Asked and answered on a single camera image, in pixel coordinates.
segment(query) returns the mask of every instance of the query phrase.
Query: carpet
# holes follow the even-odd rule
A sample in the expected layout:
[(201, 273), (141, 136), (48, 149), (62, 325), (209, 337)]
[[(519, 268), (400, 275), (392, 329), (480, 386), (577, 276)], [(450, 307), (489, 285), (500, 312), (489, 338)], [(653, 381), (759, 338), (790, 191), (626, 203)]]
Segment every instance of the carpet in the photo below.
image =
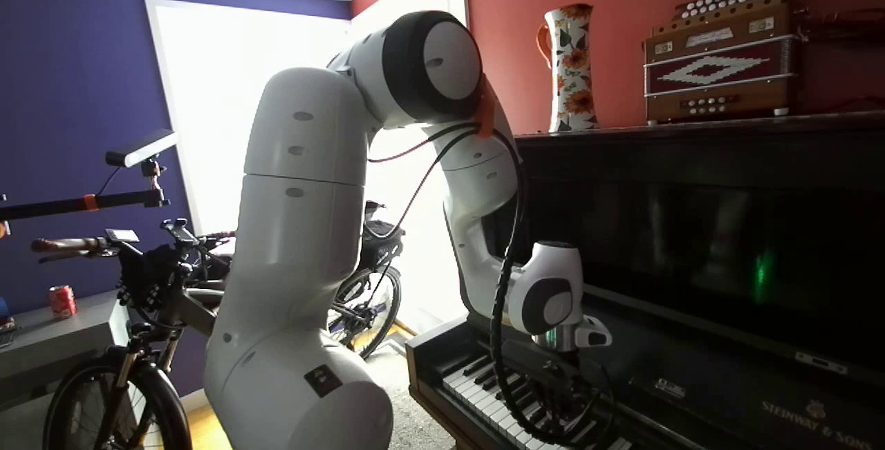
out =
[(405, 361), (404, 337), (389, 335), (369, 356), (369, 374), (393, 403), (393, 436), (390, 450), (449, 450), (455, 440), (436, 424), (409, 394), (409, 368)]

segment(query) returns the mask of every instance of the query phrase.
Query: purple wall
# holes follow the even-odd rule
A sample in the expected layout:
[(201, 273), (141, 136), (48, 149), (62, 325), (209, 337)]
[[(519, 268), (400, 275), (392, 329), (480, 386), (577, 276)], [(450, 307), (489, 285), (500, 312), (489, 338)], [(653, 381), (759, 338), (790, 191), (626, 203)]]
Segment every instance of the purple wall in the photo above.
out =
[[(331, 0), (183, 0), (302, 15), (350, 18)], [(111, 168), (104, 151), (170, 128), (145, 0), (0, 0), (0, 192), (10, 203), (74, 198), (97, 191)], [(69, 260), (45, 266), (28, 251), (34, 238), (101, 235), (134, 229), (142, 248), (168, 242), (164, 218), (188, 217), (178, 158), (163, 153), (160, 179), (171, 207), (118, 207), (12, 222), (0, 240), (0, 296), (13, 314), (46, 305), (50, 286), (79, 297), (111, 290), (116, 261)], [(121, 171), (109, 193), (145, 189), (135, 169)], [(202, 385), (205, 341), (187, 331), (173, 365), (181, 394)]]

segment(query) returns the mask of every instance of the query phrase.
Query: upright piano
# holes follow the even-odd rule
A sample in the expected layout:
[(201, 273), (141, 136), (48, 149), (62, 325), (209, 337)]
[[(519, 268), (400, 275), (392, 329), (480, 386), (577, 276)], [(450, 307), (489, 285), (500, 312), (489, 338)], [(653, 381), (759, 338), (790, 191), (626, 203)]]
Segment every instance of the upright piano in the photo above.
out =
[[(576, 245), (579, 351), (611, 384), (594, 450), (885, 450), (885, 112), (516, 139), (531, 242)], [(503, 254), (513, 205), (483, 220)], [(503, 408), (489, 320), (407, 343), (411, 395), (458, 448), (553, 450)], [(530, 341), (505, 328), (506, 339)], [(507, 371), (537, 424), (534, 391)], [(606, 427), (611, 418), (610, 427)]]

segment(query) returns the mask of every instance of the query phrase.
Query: orange tape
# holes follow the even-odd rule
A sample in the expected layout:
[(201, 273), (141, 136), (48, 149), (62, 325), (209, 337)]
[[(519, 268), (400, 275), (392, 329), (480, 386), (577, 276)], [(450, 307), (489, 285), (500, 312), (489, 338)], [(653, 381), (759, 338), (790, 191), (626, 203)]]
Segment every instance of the orange tape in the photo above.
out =
[(83, 197), (83, 203), (86, 204), (86, 210), (90, 212), (98, 211), (98, 202), (95, 201), (95, 194), (87, 194)]
[(495, 91), (492, 90), (489, 79), (486, 78), (485, 74), (483, 74), (483, 81), (480, 82), (480, 85), (483, 86), (480, 94), (480, 106), (476, 108), (476, 114), (474, 114), (474, 120), (480, 125), (480, 131), (476, 134), (480, 138), (488, 139), (491, 138), (492, 132), (495, 131), (495, 104), (497, 103), (497, 96)]

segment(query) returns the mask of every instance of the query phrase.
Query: green light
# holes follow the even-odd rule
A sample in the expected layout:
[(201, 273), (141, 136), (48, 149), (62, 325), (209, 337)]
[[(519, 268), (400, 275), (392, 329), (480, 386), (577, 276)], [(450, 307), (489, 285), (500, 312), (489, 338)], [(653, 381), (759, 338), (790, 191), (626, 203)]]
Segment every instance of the green light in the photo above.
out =
[(771, 251), (765, 250), (756, 256), (756, 276), (753, 282), (753, 301), (756, 305), (762, 304), (768, 298), (772, 267), (774, 267), (774, 254)]

